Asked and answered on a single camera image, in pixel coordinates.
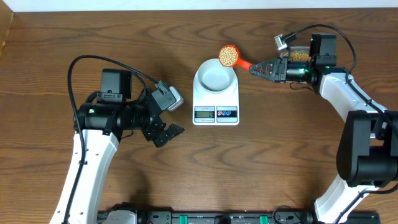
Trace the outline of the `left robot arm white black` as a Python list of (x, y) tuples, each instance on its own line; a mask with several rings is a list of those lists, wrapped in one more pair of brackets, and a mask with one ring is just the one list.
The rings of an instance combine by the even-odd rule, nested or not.
[(124, 131), (140, 130), (155, 147), (184, 132), (183, 127), (167, 126), (160, 118), (165, 110), (173, 111), (183, 103), (179, 92), (159, 81), (155, 90), (143, 90), (132, 101), (134, 74), (104, 69), (100, 90), (77, 111), (72, 160), (51, 223), (96, 223), (106, 173)]

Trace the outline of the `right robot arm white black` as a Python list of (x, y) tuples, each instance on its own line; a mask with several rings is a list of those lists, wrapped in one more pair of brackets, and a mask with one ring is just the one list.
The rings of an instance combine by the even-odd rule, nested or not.
[(336, 36), (314, 33), (310, 60), (276, 57), (251, 65), (251, 75), (273, 83), (307, 83), (326, 99), (345, 123), (336, 154), (338, 174), (302, 223), (343, 223), (368, 195), (397, 191), (397, 112), (373, 101), (350, 70), (336, 64)]

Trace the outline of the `red measuring scoop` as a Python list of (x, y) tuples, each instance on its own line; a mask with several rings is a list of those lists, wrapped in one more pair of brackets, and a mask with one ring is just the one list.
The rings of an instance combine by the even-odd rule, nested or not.
[(235, 45), (225, 45), (221, 48), (218, 54), (218, 59), (224, 67), (240, 66), (249, 71), (252, 64), (241, 58), (240, 51)]

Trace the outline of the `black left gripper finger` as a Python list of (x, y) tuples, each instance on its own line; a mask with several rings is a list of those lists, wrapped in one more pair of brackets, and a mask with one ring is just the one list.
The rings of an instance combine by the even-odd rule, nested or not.
[(173, 134), (170, 134), (168, 132), (161, 132), (158, 133), (154, 136), (152, 142), (156, 147), (163, 147), (165, 146), (172, 138)]
[(176, 137), (180, 134), (182, 134), (185, 131), (185, 128), (178, 126), (176, 124), (171, 124), (167, 128), (167, 136), (168, 137)]

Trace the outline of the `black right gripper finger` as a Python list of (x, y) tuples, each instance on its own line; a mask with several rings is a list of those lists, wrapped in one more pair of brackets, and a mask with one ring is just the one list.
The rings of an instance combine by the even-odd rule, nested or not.
[(275, 75), (274, 75), (273, 72), (270, 72), (270, 71), (251, 70), (250, 74), (254, 75), (256, 77), (259, 77), (259, 78), (263, 78), (263, 79), (268, 80), (270, 82), (274, 82), (275, 81)]
[(254, 64), (250, 66), (250, 73), (272, 73), (275, 64), (275, 59), (263, 61), (261, 63)]

